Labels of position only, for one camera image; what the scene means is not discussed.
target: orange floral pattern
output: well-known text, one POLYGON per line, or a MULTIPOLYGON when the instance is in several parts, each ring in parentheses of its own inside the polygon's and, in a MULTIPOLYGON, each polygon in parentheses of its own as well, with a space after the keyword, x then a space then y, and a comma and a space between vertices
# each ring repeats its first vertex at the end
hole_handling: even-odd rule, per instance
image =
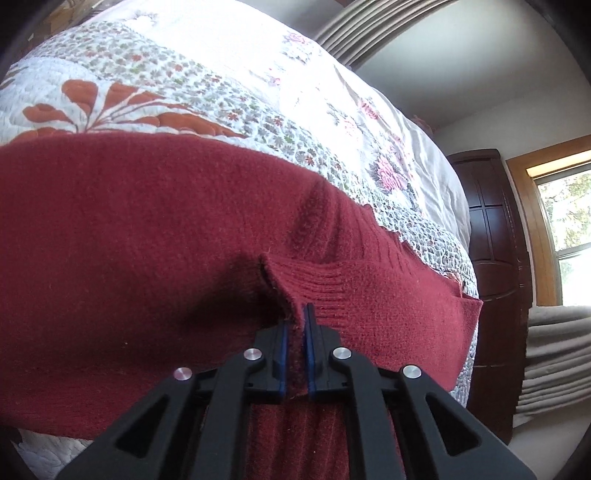
POLYGON ((105 90, 105 87, 96 82, 79 79, 65 81, 61 92, 70 105, 63 109, 47 103, 25 107, 22 114, 35 127, 20 133, 12 141, 71 133, 137 131, 142 126, 184 134, 245 138, 227 127, 202 118, 184 105, 167 102, 155 93, 118 82, 111 83, 104 95, 101 95, 101 90, 105 90))

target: tree foliage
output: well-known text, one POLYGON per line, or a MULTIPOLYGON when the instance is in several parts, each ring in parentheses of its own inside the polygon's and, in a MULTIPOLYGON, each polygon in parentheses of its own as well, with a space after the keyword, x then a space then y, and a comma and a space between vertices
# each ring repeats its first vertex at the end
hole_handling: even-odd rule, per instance
POLYGON ((556 250, 591 241, 591 172, 540 185, 556 250))

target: pink flower print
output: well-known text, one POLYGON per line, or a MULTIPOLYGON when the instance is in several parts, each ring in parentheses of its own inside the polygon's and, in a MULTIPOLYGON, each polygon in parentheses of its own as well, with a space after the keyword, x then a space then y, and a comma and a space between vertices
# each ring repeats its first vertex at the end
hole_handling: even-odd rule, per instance
POLYGON ((376 162, 376 174, 384 190, 388 192, 406 190, 405 178, 394 170, 386 157, 380 155, 378 158, 376 162))
POLYGON ((345 133, 347 133, 348 136, 355 138, 359 136, 359 128, 357 127, 357 124, 350 118, 345 118, 343 120, 343 127, 345 128, 345 133))
POLYGON ((308 43, 308 39, 305 38, 305 36, 296 32, 290 32, 285 36, 285 39, 294 43, 301 43, 302 45, 306 45, 308 43))
POLYGON ((377 113, 374 107, 363 99, 359 101, 359 108, 361 108, 361 110, 363 110, 364 113, 373 120, 377 120, 379 118, 379 113, 377 113))

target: ceiling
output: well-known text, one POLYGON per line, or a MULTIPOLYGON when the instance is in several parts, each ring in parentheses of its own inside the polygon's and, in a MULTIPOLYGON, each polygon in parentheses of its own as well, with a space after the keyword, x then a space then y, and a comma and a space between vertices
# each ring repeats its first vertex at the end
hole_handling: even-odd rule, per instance
POLYGON ((524 0, 458 0, 403 32, 357 74, 407 116, 441 128, 580 69, 524 0))

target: window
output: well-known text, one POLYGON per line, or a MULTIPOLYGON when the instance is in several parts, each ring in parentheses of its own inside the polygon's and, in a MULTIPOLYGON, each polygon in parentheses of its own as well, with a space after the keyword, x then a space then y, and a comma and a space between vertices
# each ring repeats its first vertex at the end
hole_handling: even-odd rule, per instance
POLYGON ((589 303, 591 284, 591 163, 538 177, 560 273, 558 302, 589 303))
POLYGON ((506 166, 527 229, 536 304, 591 303, 591 135, 506 166))

